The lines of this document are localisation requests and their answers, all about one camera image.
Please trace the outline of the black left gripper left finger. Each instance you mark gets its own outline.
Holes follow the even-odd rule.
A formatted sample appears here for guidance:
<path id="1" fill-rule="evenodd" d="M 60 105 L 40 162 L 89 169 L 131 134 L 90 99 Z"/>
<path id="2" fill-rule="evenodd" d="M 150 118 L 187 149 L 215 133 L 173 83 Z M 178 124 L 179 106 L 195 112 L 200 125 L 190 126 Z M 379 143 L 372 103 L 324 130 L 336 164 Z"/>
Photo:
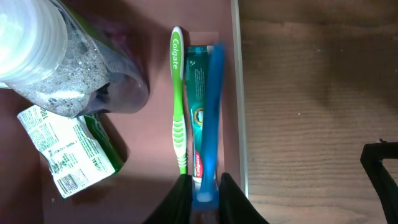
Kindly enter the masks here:
<path id="1" fill-rule="evenodd" d="M 193 200 L 192 176 L 182 174 L 144 224 L 188 224 Z"/>

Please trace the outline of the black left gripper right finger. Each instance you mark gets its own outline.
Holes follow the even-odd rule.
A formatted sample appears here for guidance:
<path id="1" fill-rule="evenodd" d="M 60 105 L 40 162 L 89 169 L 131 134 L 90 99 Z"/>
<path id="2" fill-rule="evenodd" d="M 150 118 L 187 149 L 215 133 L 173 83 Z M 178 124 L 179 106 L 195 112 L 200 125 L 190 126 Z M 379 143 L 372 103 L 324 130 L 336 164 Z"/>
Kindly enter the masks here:
<path id="1" fill-rule="evenodd" d="M 221 175 L 219 217 L 221 224 L 269 224 L 227 172 Z"/>

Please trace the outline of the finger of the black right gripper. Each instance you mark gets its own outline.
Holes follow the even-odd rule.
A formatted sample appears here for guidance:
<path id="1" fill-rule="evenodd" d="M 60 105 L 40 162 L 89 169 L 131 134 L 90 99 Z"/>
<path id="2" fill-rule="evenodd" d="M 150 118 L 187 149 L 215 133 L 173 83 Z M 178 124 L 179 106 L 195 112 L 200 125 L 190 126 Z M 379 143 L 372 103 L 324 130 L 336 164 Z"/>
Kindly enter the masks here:
<path id="1" fill-rule="evenodd" d="M 397 224 L 397 184 L 383 166 L 384 159 L 397 159 L 397 142 L 380 139 L 380 143 L 364 145 L 361 164 L 377 192 L 387 223 Z"/>

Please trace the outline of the blue disposable razor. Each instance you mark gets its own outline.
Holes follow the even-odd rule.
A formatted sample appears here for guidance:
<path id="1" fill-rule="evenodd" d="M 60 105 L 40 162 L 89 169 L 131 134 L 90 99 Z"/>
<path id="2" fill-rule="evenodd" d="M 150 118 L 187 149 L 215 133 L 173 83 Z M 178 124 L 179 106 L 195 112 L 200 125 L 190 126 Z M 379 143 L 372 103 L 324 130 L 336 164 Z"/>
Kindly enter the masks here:
<path id="1" fill-rule="evenodd" d="M 195 192 L 194 207 L 200 210 L 215 210 L 219 207 L 216 187 L 218 165 L 218 130 L 220 118 L 221 89 L 224 76 L 225 45 L 214 45 L 205 83 L 205 109 L 201 138 L 203 177 L 201 187 Z"/>

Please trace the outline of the green white labelled packet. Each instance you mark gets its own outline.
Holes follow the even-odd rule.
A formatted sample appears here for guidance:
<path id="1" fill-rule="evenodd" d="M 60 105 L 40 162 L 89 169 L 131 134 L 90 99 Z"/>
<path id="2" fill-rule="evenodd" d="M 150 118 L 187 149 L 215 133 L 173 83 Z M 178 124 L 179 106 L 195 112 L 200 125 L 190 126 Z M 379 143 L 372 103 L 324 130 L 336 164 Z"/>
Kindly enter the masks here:
<path id="1" fill-rule="evenodd" d="M 67 118 L 34 105 L 17 118 L 47 161 L 63 198 L 118 173 L 124 165 L 97 114 Z"/>

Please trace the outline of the red green toothpaste tube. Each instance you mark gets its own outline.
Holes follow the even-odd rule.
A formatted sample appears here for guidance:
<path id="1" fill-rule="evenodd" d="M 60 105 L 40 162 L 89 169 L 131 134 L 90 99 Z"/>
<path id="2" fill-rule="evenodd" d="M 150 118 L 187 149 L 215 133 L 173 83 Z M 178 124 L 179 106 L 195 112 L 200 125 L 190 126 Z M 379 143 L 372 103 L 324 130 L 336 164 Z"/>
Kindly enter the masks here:
<path id="1" fill-rule="evenodd" d="M 193 135 L 193 181 L 196 190 L 201 187 L 203 163 L 201 137 L 205 109 L 205 77 L 208 73 L 212 45 L 190 46 L 185 52 L 185 88 Z"/>

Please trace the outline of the green white toothbrush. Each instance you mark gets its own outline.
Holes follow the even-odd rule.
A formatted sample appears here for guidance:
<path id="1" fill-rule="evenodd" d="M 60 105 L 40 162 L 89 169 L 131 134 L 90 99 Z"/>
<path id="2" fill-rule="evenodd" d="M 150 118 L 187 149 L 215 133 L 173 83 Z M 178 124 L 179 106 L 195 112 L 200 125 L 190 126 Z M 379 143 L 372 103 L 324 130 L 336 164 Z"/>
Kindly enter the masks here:
<path id="1" fill-rule="evenodd" d="M 180 174 L 187 174 L 187 131 L 183 106 L 184 41 L 179 26 L 175 26 L 170 37 L 170 71 L 173 85 L 174 114 L 172 142 L 177 156 Z"/>

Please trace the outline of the clear blue soap pump bottle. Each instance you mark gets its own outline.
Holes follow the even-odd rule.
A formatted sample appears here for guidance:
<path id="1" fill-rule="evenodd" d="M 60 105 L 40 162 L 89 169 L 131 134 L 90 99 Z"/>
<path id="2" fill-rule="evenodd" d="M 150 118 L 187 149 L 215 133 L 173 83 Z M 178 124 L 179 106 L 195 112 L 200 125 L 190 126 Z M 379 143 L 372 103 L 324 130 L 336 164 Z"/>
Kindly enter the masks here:
<path id="1" fill-rule="evenodd" d="M 149 98 L 126 53 L 63 1 L 1 2 L 1 83 L 69 118 L 136 113 Z"/>

